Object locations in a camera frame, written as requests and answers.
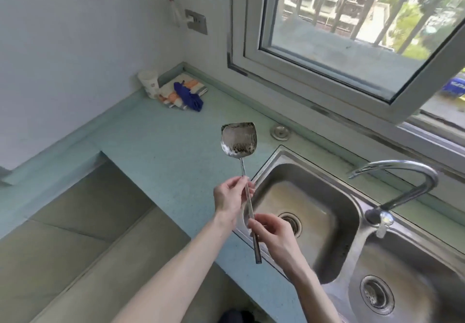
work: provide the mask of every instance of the forearm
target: forearm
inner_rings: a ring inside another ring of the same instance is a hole
[[[216,214],[136,294],[113,323],[180,322],[230,233],[229,224]]]
[[[309,323],[341,323],[334,304],[310,267],[299,269],[291,279]]]

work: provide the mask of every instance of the faucet handle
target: faucet handle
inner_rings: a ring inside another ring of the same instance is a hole
[[[380,213],[380,226],[376,230],[376,237],[383,238],[386,235],[387,228],[394,223],[394,218],[388,211],[382,211]]]

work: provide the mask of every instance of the gray outlet plate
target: gray outlet plate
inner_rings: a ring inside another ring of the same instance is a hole
[[[186,17],[194,19],[194,21],[187,22],[187,27],[189,29],[193,29],[196,32],[208,35],[206,30],[206,18],[204,15],[198,14],[194,11],[191,11],[190,9],[186,9]]]

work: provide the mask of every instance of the person's right hand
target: person's right hand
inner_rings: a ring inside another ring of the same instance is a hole
[[[255,214],[255,220],[249,219],[247,227],[265,243],[271,258],[291,282],[299,273],[310,268],[286,220],[274,214]]]

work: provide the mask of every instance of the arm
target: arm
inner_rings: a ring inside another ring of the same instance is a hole
[[[300,252],[290,224],[273,214],[255,214],[248,226],[266,244],[273,260],[294,285],[307,322],[341,323],[317,275]]]
[[[215,215],[200,233],[160,269],[115,317],[113,323],[180,322],[236,226],[247,177],[234,177],[213,191]],[[249,182],[251,195],[255,191]]]

